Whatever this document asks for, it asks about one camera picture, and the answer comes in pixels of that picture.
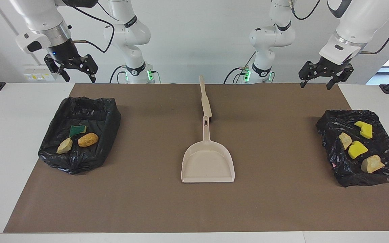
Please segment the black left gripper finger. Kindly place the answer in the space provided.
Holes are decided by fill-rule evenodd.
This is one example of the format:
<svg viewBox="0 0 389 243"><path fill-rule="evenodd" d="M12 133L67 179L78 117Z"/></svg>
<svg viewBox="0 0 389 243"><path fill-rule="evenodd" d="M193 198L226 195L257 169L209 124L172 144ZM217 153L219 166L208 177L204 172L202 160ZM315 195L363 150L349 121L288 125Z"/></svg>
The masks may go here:
<svg viewBox="0 0 389 243"><path fill-rule="evenodd" d="M347 79L350 77L350 75L353 73L354 71L354 68L352 66L352 64L347 64L344 69L341 71L341 73L339 75L337 75L336 73L334 73L333 71L331 72L331 79L330 81L327 83L326 85L326 88L327 90L330 90L335 84L339 83L339 82L346 82Z"/></svg>
<svg viewBox="0 0 389 243"><path fill-rule="evenodd" d="M309 80L317 77L317 64L307 61L304 63L301 70L298 72L299 78L301 79L301 88L304 88Z"/></svg>

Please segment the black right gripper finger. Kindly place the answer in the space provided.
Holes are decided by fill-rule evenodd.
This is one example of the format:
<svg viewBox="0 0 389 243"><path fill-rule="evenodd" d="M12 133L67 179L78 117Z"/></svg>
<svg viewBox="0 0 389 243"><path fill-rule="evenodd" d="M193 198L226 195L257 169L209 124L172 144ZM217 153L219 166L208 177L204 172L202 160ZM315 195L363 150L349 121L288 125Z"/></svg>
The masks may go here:
<svg viewBox="0 0 389 243"><path fill-rule="evenodd" d="M71 78L69 74L65 71L64 64L57 66L55 60L51 57L51 55L45 55L44 62L47 65L49 71L51 71L51 73L56 73L62 76L65 82L67 83L70 81Z"/></svg>
<svg viewBox="0 0 389 243"><path fill-rule="evenodd" d="M96 74L99 69L90 54L80 57L80 71L87 74L92 83L96 82Z"/></svg>

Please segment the yellow sponge piece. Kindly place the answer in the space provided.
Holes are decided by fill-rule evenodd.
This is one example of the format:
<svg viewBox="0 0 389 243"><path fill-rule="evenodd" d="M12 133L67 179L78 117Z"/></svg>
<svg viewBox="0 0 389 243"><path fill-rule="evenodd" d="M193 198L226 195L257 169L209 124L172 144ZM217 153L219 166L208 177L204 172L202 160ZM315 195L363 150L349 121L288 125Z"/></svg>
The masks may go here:
<svg viewBox="0 0 389 243"><path fill-rule="evenodd" d="M368 148L366 148L360 141L356 140L353 141L350 146L348 147L348 154L350 158L355 159L358 156L366 153L369 151Z"/></svg>
<svg viewBox="0 0 389 243"><path fill-rule="evenodd" d="M354 123L355 126L360 128L360 135L367 138L373 138L373 126L369 123L365 123L364 121L357 121Z"/></svg>
<svg viewBox="0 0 389 243"><path fill-rule="evenodd" d="M85 126L85 125L71 126L70 132L69 132L69 137L74 137L78 134L85 134L86 131L87 131L87 126Z"/></svg>

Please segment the beige bread chunk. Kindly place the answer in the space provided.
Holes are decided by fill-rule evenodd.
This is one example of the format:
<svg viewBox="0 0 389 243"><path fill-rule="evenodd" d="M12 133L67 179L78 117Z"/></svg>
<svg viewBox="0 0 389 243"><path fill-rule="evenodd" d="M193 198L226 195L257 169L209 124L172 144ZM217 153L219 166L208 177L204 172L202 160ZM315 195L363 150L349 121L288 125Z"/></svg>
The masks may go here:
<svg viewBox="0 0 389 243"><path fill-rule="evenodd" d="M346 134L344 132L341 132L341 134L338 136L338 138L339 138L339 140L340 140L344 150L349 148L349 146L353 142L352 137L350 137L350 135L348 135L348 134Z"/></svg>
<svg viewBox="0 0 389 243"><path fill-rule="evenodd" d="M363 160L361 164L361 170L365 173L373 173L381 168L385 167L382 163L380 156L373 155Z"/></svg>

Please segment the brown bread roll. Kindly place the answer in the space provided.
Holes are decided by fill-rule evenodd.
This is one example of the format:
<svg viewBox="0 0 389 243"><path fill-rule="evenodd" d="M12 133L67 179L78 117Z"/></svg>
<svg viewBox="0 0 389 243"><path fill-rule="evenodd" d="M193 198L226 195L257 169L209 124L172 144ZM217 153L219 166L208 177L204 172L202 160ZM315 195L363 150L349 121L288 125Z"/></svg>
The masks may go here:
<svg viewBox="0 0 389 243"><path fill-rule="evenodd" d="M96 144L99 141L99 137L95 133L88 133L80 137L77 141L80 147L88 147Z"/></svg>

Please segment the orange striped bread piece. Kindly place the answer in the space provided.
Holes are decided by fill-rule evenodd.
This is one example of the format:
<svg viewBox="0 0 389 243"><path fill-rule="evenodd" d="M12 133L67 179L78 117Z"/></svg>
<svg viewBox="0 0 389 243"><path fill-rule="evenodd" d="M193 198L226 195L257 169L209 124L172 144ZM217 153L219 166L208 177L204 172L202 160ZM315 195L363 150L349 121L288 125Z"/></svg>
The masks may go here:
<svg viewBox="0 0 389 243"><path fill-rule="evenodd" d="M56 153L57 154L66 154L71 150L72 146L73 146L73 141L71 140L70 137L68 137L67 139L63 140L60 143L59 147L57 148Z"/></svg>

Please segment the beige brush with black bristles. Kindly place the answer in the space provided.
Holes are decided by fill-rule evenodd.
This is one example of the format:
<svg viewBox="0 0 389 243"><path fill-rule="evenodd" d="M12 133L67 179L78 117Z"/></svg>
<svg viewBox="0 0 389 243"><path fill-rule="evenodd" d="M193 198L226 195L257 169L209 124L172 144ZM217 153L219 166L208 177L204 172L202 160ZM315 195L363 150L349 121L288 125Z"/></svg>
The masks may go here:
<svg viewBox="0 0 389 243"><path fill-rule="evenodd" d="M201 106L203 109L203 114L204 114L204 116L207 116L209 119L211 119L212 118L212 111L211 111L209 99L208 99L207 94L206 94L206 87L205 87L203 75L199 76L199 83L200 83L200 89L201 89Z"/></svg>

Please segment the beige plastic dustpan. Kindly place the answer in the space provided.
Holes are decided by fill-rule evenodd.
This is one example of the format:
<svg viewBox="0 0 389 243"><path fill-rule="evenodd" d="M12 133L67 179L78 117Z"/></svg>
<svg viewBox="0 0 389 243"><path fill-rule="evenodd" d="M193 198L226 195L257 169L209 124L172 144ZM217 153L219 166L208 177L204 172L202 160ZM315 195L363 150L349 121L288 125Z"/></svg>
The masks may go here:
<svg viewBox="0 0 389 243"><path fill-rule="evenodd" d="M202 118L203 139L190 145L183 155L182 183L233 183L236 178L228 149L210 138L210 118Z"/></svg>

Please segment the brown table mat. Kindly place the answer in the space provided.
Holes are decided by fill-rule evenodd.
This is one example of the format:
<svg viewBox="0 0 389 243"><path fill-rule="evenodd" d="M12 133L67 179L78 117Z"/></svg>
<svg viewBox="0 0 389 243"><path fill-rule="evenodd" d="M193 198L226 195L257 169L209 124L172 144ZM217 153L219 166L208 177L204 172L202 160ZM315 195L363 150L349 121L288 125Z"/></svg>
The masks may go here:
<svg viewBox="0 0 389 243"><path fill-rule="evenodd" d="M349 109L338 87L206 86L212 140L231 153L233 183L181 181L202 139L198 84L76 84L114 98L121 126L104 165L68 175L38 161L6 233L389 231L389 184L341 187L315 124Z"/></svg>

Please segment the white wall socket box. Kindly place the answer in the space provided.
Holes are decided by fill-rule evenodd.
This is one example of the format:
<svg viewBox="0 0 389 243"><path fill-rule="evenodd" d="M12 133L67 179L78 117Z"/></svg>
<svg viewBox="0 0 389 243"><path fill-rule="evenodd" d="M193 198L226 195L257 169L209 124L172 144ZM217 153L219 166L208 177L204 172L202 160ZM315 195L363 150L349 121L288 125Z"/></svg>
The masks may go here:
<svg viewBox="0 0 389 243"><path fill-rule="evenodd" d="M28 81L56 81L58 74L49 70L46 65L24 65L24 76Z"/></svg>

